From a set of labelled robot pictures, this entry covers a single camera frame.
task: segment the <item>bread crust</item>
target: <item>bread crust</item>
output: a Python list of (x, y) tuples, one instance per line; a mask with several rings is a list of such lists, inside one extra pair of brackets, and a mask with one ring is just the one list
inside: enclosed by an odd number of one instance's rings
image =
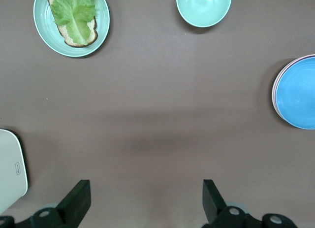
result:
[[(48, 1), (49, 6), (51, 7), (54, 0), (47, 0), (47, 1)], [(71, 47), (86, 47), (86, 46), (94, 43), (96, 41), (96, 39), (98, 38), (98, 33), (96, 31), (97, 23), (96, 23), (95, 17), (90, 22), (88, 22), (87, 25), (90, 28), (90, 37), (87, 40), (87, 42), (88, 42), (87, 45), (73, 42), (72, 38), (69, 37), (69, 35), (68, 35), (68, 32), (66, 30), (65, 25), (62, 25), (62, 26), (57, 25), (57, 28), (58, 28), (60, 35), (64, 38), (65, 44), (67, 44)]]

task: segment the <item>lettuce leaf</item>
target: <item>lettuce leaf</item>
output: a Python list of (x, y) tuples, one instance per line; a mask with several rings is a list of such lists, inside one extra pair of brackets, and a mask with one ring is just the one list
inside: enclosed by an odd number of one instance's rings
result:
[(87, 45), (90, 29), (87, 25), (96, 13), (93, 0), (54, 0), (51, 11), (55, 23), (66, 25), (69, 37), (74, 42)]

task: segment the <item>tableware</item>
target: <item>tableware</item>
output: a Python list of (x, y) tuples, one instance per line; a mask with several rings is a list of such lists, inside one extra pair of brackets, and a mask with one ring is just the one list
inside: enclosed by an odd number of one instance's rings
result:
[(315, 55), (290, 62), (277, 76), (272, 89), (276, 112), (301, 129), (315, 129)]
[(64, 42), (47, 0), (35, 0), (33, 16), (36, 29), (43, 41), (54, 51), (69, 57), (86, 56), (98, 49), (104, 42), (110, 24), (109, 9), (106, 0), (94, 0), (96, 9), (96, 31), (98, 38), (86, 47), (71, 47)]
[(232, 0), (176, 0), (182, 18), (196, 27), (210, 27), (227, 14)]

